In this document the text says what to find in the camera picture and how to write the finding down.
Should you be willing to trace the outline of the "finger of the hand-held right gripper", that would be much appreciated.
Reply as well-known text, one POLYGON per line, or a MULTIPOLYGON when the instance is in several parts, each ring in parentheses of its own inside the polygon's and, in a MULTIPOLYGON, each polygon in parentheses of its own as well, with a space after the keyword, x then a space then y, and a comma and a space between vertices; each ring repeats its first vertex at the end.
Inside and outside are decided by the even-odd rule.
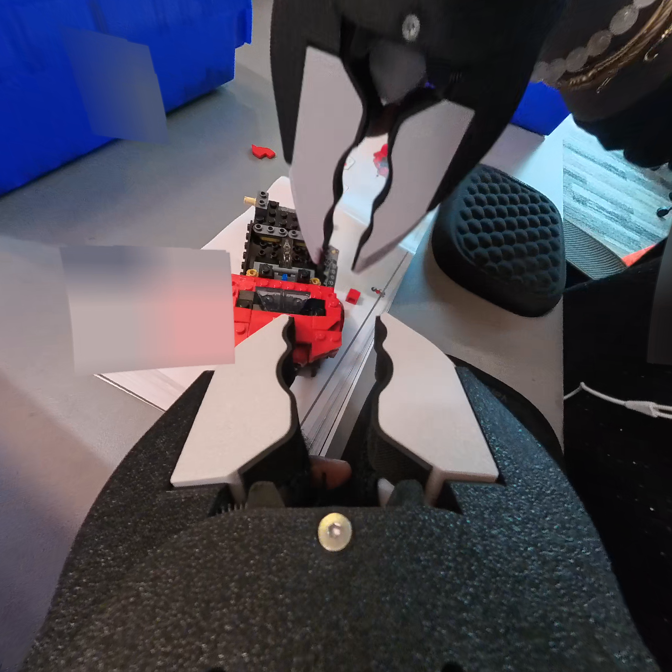
POLYGON ((354 272, 381 260, 424 218, 474 115, 443 100, 399 123, 388 143, 388 181, 360 239, 354 272))
POLYGON ((289 177, 304 242, 319 264, 324 222, 338 201, 334 180, 342 177, 363 105, 338 56, 308 46, 304 65, 289 177))

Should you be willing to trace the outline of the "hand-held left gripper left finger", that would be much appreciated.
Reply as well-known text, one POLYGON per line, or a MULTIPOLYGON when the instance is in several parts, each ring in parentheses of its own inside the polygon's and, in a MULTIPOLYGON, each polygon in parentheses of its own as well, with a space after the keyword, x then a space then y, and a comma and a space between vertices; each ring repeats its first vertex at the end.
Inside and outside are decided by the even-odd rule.
POLYGON ((234 350, 234 364, 214 371, 170 483, 225 485, 246 501, 260 481, 283 486, 309 471, 308 450, 290 386, 294 318, 281 314, 234 350))

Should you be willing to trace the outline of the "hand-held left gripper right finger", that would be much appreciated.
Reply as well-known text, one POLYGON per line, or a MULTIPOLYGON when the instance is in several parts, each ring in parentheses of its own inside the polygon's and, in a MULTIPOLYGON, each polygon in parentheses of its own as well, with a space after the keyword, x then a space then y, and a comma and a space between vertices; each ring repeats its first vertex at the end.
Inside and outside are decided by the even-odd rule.
POLYGON ((446 483, 495 484, 499 469, 456 366, 388 313, 376 318, 370 465, 387 482, 415 480, 429 504, 446 483))

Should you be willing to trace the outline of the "red lego car body section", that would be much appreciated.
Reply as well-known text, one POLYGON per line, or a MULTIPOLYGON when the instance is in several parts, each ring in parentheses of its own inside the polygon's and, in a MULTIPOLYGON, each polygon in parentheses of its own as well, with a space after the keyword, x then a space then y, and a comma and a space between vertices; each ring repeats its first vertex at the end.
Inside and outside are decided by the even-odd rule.
POLYGON ((292 357, 296 369, 316 368, 323 360, 336 357, 345 311, 332 288, 255 275, 232 274, 231 280, 236 346, 273 319, 289 315, 295 326, 292 357))

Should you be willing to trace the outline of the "blue plastic bin with divider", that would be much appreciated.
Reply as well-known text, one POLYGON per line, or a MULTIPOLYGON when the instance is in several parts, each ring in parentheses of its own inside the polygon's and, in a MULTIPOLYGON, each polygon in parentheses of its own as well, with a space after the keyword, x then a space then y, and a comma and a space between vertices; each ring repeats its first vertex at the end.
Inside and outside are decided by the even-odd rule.
POLYGON ((233 80, 251 1, 2 1, 1 193, 107 143, 88 125, 61 29, 148 46, 166 112, 233 80))

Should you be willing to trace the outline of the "person's right forearm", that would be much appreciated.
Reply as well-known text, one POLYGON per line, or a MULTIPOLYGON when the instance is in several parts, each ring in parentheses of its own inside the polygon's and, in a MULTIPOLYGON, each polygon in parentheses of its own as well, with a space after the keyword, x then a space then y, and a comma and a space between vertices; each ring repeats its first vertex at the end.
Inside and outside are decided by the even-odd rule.
POLYGON ((566 1, 532 80, 639 167, 671 163, 671 2, 566 1))

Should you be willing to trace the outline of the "person's left hand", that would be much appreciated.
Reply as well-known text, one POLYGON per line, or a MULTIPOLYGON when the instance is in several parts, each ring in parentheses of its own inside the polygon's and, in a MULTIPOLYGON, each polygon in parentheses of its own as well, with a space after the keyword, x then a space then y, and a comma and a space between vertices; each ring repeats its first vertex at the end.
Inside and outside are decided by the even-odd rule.
POLYGON ((322 456, 310 457, 310 484, 314 489, 331 491, 345 485, 352 475, 352 467, 345 460, 322 456))

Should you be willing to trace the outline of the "black honeycomb seat cushion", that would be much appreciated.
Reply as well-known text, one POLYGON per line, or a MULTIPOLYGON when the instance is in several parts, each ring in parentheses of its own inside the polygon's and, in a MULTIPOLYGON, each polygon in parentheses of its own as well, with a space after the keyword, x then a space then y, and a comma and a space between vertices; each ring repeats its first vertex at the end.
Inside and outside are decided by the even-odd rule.
POLYGON ((536 318, 559 304, 567 269, 562 216, 549 197, 479 164, 436 215, 432 254, 465 290, 536 318))

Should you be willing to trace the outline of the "white instruction booklet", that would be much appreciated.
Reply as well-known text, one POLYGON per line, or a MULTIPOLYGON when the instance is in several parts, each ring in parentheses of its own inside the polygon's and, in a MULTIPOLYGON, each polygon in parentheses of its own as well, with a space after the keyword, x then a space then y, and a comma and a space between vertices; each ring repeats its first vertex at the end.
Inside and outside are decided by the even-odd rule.
MULTIPOLYGON (((345 321, 342 345, 334 358, 328 358, 314 377, 300 374, 292 385, 297 401, 302 432, 312 454, 326 456, 342 451, 332 443, 337 425, 371 352, 377 315, 389 309, 400 281, 428 227, 429 216, 419 232, 410 234, 382 261, 362 273, 351 273, 350 244, 363 230, 363 218, 374 196, 382 189, 386 169, 382 167, 382 148, 386 136, 365 139, 352 151, 343 172, 344 193, 335 211, 332 243, 341 248, 335 292, 343 302, 345 321), (345 299, 348 291, 360 292, 356 304, 345 299)), ((232 270, 240 270, 245 230, 253 212, 249 207, 204 246, 204 249, 230 253, 232 270)), ((205 371, 204 367, 178 367, 96 374, 96 377, 145 403, 167 410, 205 371)))

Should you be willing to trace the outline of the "black mesh chair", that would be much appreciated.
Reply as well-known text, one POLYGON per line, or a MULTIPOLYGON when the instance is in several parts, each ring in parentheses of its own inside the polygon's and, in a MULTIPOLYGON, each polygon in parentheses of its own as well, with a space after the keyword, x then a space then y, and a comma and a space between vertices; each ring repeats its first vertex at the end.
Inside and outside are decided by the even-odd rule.
POLYGON ((612 250, 573 223, 563 221, 567 287, 623 272, 627 265, 612 250))

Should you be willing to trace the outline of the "dark cloth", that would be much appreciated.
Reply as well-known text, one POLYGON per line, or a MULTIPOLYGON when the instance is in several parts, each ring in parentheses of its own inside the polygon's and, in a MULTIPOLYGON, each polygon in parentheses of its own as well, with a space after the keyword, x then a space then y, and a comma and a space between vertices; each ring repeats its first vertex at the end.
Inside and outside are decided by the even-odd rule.
POLYGON ((564 296, 565 460, 636 627, 671 670, 671 418, 579 391, 671 406, 671 367, 647 362, 660 258, 564 296))

